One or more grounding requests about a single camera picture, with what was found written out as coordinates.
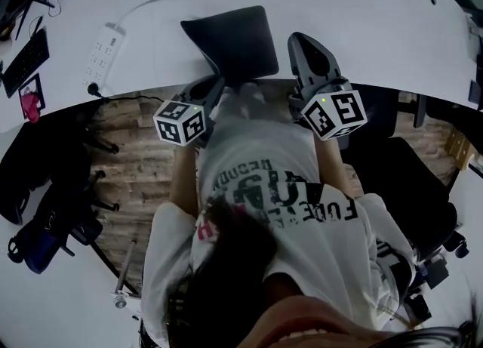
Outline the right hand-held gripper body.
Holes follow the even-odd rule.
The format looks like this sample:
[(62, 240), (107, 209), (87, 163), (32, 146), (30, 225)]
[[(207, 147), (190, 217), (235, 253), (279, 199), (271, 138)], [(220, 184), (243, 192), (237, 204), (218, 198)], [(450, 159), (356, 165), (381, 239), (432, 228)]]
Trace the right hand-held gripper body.
[(294, 121), (320, 140), (346, 136), (368, 122), (359, 92), (344, 77), (298, 88), (288, 104)]

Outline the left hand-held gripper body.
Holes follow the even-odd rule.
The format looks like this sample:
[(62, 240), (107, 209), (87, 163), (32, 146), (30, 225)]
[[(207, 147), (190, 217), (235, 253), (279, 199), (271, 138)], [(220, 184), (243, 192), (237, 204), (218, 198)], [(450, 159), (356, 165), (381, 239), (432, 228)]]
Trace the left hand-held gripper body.
[(177, 146), (206, 147), (214, 130), (210, 114), (217, 100), (192, 100), (186, 93), (165, 100), (153, 116), (161, 141)]

